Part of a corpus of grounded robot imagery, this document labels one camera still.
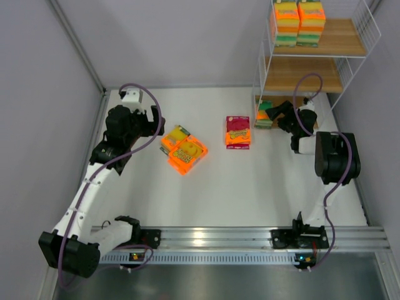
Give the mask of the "green sponge orange pack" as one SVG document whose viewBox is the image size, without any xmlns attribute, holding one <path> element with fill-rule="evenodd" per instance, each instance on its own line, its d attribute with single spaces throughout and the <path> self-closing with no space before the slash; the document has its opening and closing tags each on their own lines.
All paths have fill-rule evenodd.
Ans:
<svg viewBox="0 0 400 300">
<path fill-rule="evenodd" d="M 255 128 L 271 129 L 273 121 L 267 114 L 267 110 L 273 108 L 271 101 L 264 101 L 262 99 L 256 100 L 256 120 L 254 123 Z"/>
</svg>

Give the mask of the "Sponge Daddy yellow sponge box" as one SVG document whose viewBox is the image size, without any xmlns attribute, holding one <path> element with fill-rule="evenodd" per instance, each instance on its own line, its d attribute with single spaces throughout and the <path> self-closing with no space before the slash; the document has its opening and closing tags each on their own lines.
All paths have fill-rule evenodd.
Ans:
<svg viewBox="0 0 400 300">
<path fill-rule="evenodd" d="M 190 135 L 190 132 L 184 127 L 181 125 L 176 125 L 172 131 L 170 131 L 161 139 L 160 150 L 164 154 L 168 155 Z"/>
</svg>

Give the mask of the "Scrub Daddy orange box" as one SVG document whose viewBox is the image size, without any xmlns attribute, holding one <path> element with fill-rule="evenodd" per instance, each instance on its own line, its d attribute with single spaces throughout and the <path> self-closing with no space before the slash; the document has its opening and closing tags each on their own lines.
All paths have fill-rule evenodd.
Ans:
<svg viewBox="0 0 400 300">
<path fill-rule="evenodd" d="M 208 153 L 207 147 L 190 135 L 168 154 L 167 162 L 182 176 L 187 174 Z"/>
</svg>

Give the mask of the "yellow sponge pack green box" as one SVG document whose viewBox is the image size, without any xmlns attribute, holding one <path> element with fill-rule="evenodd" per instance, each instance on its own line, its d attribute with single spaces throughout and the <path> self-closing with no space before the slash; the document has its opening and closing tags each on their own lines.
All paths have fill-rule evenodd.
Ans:
<svg viewBox="0 0 400 300">
<path fill-rule="evenodd" d="M 275 47 L 294 47 L 299 31 L 296 1 L 272 1 L 271 36 Z"/>
</svg>

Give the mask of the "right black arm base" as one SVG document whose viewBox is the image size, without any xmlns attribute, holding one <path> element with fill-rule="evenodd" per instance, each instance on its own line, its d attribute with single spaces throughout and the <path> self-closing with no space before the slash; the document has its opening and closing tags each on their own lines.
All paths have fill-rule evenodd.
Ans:
<svg viewBox="0 0 400 300">
<path fill-rule="evenodd" d="M 325 226 L 313 227 L 303 223 L 301 212 L 292 220 L 290 229 L 271 231 L 274 249 L 328 249 L 329 241 Z"/>
</svg>

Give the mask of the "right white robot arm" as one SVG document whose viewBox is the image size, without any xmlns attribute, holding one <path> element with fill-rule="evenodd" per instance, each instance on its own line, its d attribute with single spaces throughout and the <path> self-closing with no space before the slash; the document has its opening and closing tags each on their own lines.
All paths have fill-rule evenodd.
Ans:
<svg viewBox="0 0 400 300">
<path fill-rule="evenodd" d="M 309 105 L 296 108 L 285 101 L 279 106 L 265 110 L 278 128 L 291 134 L 291 149 L 296 154 L 305 154 L 308 149 L 314 154 L 314 170 L 325 185 L 333 184 L 322 201 L 328 208 L 328 197 L 340 186 L 347 185 L 359 176 L 361 162 L 356 140 L 352 133 L 314 131 L 317 114 Z M 271 232 L 274 249 L 327 249 L 330 247 L 323 225 L 312 227 L 303 223 L 302 214 L 292 220 L 291 229 L 275 229 Z"/>
</svg>

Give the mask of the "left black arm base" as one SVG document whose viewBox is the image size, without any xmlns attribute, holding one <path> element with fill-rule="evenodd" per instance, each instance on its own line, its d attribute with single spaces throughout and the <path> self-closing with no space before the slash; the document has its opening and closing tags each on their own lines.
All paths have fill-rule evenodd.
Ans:
<svg viewBox="0 0 400 300">
<path fill-rule="evenodd" d="M 157 249 L 161 243 L 160 229 L 141 229 L 139 241 L 153 249 Z"/>
</svg>

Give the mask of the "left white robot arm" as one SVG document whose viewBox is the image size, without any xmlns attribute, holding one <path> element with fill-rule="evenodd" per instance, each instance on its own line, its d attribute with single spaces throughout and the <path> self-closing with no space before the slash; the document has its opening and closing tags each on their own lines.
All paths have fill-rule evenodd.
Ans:
<svg viewBox="0 0 400 300">
<path fill-rule="evenodd" d="M 100 259 L 119 246 L 146 246 L 151 241 L 142 231 L 139 220 L 117 216 L 109 226 L 92 232 L 95 218 L 108 204 L 116 203 L 108 196 L 135 153 L 132 149 L 139 138 L 164 133 L 165 119 L 159 105 L 151 106 L 153 120 L 145 111 L 132 111 L 118 105 L 110 109 L 102 140 L 92 150 L 86 175 L 71 205 L 51 232 L 39 237 L 39 247 L 49 267 L 82 278 L 95 272 Z"/>
</svg>

